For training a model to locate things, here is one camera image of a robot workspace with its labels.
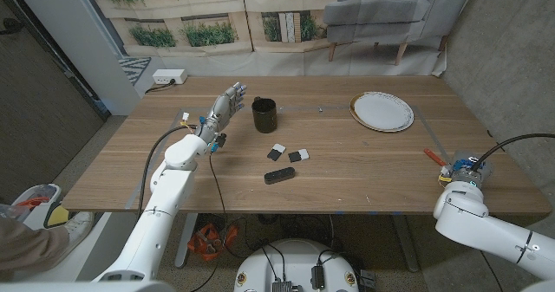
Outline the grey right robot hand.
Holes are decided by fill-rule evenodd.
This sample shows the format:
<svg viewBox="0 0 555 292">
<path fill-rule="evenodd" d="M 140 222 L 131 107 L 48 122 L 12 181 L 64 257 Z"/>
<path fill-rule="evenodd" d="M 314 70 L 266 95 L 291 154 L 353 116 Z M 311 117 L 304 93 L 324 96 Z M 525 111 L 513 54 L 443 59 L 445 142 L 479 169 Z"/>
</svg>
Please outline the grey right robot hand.
<svg viewBox="0 0 555 292">
<path fill-rule="evenodd" d="M 493 164 L 483 161 L 476 171 L 473 165 L 479 157 L 468 150 L 457 150 L 447 165 L 440 170 L 439 180 L 444 182 L 463 181 L 478 188 L 493 174 Z"/>
</svg>

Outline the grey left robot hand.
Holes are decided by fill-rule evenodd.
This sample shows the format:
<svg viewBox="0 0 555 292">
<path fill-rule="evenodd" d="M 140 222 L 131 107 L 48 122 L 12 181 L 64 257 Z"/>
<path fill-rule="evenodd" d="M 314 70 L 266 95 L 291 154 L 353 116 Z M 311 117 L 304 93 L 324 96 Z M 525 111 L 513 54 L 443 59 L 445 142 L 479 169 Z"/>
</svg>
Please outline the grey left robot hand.
<svg viewBox="0 0 555 292">
<path fill-rule="evenodd" d="M 214 102 L 204 122 L 196 130 L 195 135 L 206 144 L 212 143 L 216 139 L 216 135 L 227 127 L 231 117 L 244 106 L 242 100 L 246 89 L 246 85 L 237 82 L 221 94 Z"/>
</svg>

